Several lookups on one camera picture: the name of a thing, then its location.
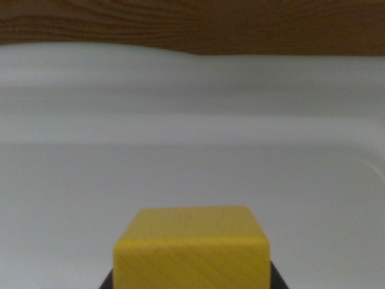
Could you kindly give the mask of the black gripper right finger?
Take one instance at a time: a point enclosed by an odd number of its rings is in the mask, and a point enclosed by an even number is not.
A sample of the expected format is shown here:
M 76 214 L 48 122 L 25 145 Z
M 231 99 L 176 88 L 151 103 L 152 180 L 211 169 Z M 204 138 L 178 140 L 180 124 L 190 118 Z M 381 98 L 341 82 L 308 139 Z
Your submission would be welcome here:
M 272 261 L 270 261 L 271 267 L 271 285 L 270 289 L 289 289 L 288 285 L 284 281 L 283 277 L 277 270 L 276 266 Z

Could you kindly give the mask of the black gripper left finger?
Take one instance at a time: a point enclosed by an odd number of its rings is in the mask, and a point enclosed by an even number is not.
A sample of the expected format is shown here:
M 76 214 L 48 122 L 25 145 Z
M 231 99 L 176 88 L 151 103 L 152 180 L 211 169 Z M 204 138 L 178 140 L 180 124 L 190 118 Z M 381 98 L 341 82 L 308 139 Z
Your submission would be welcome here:
M 105 280 L 100 285 L 99 289 L 114 289 L 113 285 L 113 270 L 106 276 Z

